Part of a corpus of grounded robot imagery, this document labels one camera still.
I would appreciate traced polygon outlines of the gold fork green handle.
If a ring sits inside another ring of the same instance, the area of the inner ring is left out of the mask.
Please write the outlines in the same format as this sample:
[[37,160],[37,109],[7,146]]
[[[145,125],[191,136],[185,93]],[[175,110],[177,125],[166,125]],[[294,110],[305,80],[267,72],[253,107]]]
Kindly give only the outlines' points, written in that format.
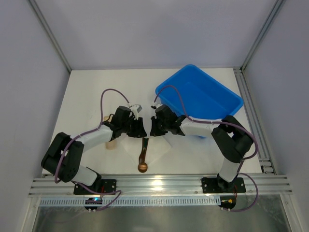
[[140,156],[139,156],[139,164],[145,163],[145,157],[146,157],[148,143],[149,143],[149,138],[144,137],[142,139],[142,148],[141,148],[141,153],[140,153]]

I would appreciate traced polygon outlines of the copper spoon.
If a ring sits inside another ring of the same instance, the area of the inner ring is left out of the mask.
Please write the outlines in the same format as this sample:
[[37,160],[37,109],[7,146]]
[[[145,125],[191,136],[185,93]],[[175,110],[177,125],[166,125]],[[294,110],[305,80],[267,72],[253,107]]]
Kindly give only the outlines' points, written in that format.
[[148,170],[148,165],[147,163],[141,163],[141,164],[138,164],[138,171],[140,173],[145,173],[146,171]]

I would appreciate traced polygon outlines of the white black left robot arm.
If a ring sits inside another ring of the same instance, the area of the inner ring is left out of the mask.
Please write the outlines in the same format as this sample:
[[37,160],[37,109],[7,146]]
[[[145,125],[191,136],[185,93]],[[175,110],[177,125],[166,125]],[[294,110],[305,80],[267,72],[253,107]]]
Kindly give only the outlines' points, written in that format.
[[111,121],[103,121],[95,129],[74,137],[58,133],[45,153],[41,167],[53,174],[56,182],[93,185],[98,181],[99,174],[81,165],[83,153],[102,143],[111,142],[122,134],[132,138],[146,137],[143,119],[139,117],[141,110],[142,106],[138,104],[119,106]]

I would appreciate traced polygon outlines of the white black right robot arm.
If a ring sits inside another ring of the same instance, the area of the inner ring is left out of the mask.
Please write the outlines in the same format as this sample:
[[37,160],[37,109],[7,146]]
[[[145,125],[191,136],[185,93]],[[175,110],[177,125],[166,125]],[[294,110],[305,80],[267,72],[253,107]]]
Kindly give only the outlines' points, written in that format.
[[152,106],[155,115],[151,117],[150,135],[163,136],[170,132],[174,135],[194,135],[212,137],[224,156],[222,167],[216,177],[201,179],[203,193],[244,193],[243,179],[239,171],[245,161],[246,153],[255,143],[253,136],[233,117],[227,115],[220,121],[209,122],[192,119],[187,115],[177,116],[164,104]]

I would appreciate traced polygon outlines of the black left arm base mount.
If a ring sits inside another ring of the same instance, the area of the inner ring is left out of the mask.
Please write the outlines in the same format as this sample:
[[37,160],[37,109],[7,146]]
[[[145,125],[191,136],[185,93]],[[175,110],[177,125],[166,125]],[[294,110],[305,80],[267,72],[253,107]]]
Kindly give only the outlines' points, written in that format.
[[116,185],[117,180],[116,179],[102,179],[101,176],[99,176],[95,182],[87,186],[86,184],[82,184],[79,182],[74,183],[74,195],[108,195],[108,194],[115,194],[116,192]]

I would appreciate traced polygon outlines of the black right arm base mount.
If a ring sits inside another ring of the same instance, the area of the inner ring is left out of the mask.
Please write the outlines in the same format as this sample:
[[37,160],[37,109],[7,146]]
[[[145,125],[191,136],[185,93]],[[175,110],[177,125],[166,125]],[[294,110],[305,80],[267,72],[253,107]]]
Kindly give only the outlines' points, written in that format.
[[220,176],[203,177],[201,179],[203,193],[245,193],[246,187],[241,177],[235,177],[231,182],[223,180]]

